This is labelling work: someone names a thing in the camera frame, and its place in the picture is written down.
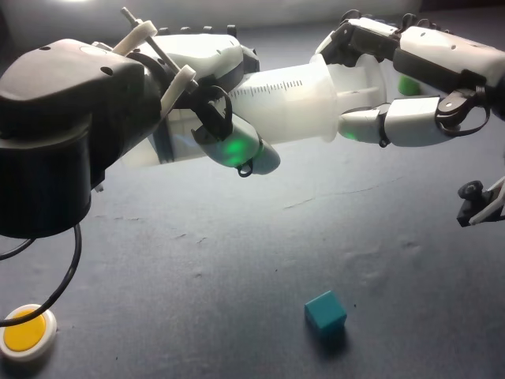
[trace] large plastic syringe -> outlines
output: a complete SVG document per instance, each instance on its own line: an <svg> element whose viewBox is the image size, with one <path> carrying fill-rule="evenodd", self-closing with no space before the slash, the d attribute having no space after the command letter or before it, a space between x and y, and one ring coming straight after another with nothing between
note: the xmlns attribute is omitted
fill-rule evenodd
<svg viewBox="0 0 505 379"><path fill-rule="evenodd" d="M352 69L327 66L318 54L307 65L245 75L229 96L233 113L251 124L269 144L317 136L332 141L343 112L386 101L379 64L368 55L361 56ZM216 107L223 108L223 101ZM130 166L144 166L203 156L192 135L192 129L200 126L192 111L173 110L166 124L160 126L166 128L170 140L170 159L159 151L166 141L150 137L123 160Z"/></svg>

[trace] screw hole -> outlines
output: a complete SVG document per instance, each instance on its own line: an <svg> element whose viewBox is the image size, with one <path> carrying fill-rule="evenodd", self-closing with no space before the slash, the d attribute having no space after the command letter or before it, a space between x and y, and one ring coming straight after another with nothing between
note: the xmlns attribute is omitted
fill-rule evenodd
<svg viewBox="0 0 505 379"><path fill-rule="evenodd" d="M103 73L109 75L110 77L114 73L114 71L112 71L112 69L110 67L102 67L100 69L102 70Z"/></svg>

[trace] dark tabletop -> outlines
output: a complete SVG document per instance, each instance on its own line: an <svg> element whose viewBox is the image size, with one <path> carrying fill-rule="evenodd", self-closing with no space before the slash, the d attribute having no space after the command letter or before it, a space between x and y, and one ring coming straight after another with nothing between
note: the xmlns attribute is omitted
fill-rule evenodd
<svg viewBox="0 0 505 379"><path fill-rule="evenodd" d="M505 9L431 18L505 49ZM239 37L272 69L307 62L332 27ZM384 72L394 98L398 77ZM455 217L460 185L503 176L504 147L493 117L428 148L281 144L279 169L248 179L209 159L117 164L93 194L80 266L52 308L52 353L2 361L0 377L503 378L505 223L463 229ZM0 314L43 302L72 252L68 231L2 262ZM348 312L333 349L303 312L327 290Z"/></svg>

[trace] yellow button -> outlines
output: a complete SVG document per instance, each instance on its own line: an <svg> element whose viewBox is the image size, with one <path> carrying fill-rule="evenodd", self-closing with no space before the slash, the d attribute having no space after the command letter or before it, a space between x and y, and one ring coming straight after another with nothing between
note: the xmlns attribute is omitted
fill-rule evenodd
<svg viewBox="0 0 505 379"><path fill-rule="evenodd" d="M33 310L22 310L13 318L24 316ZM46 320L40 315L29 322L21 325L9 326L3 335L6 346L16 352L26 351L34 347L42 339L46 332Z"/></svg>

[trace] white ring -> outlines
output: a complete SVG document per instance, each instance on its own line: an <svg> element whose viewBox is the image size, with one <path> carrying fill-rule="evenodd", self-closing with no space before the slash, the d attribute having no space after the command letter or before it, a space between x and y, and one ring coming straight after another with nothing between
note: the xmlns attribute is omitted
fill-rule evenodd
<svg viewBox="0 0 505 379"><path fill-rule="evenodd" d="M13 318L14 315L16 315L19 312L22 312L23 310L36 310L39 307L40 305L38 304L27 304L26 306L20 306L16 310L13 310L9 314L9 316L7 316L6 320ZM10 350L7 347L6 342L4 340L4 333L6 331L6 328L0 328L0 351L7 358L17 362L31 361L35 358L38 358L40 355L46 352L47 349L53 343L54 338L56 337L57 324L56 324L56 317L50 310L46 310L44 313L42 313L42 316L44 317L44 320L46 322L46 330L44 331L44 334L40 339L40 341L34 347L26 351Z"/></svg>

